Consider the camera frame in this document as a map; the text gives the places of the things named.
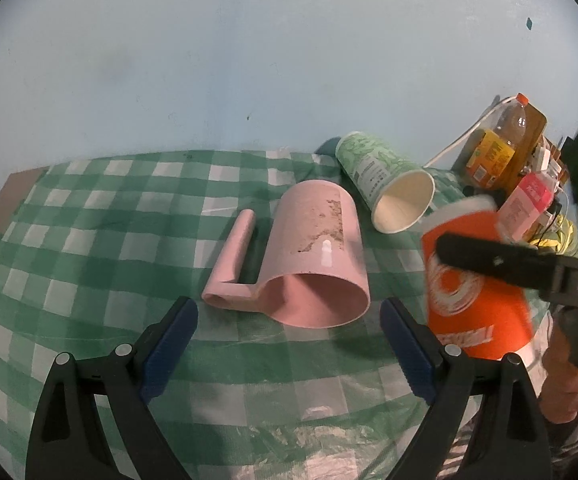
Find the person's hand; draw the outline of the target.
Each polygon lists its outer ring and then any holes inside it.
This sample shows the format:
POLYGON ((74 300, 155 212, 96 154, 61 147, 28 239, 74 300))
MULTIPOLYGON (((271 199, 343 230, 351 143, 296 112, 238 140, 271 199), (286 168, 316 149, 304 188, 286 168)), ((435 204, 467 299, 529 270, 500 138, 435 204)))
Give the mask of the person's hand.
POLYGON ((547 376, 539 407, 548 422, 557 425, 572 422, 578 416, 578 367, 569 361, 570 350, 568 338, 555 325, 543 356, 547 376))

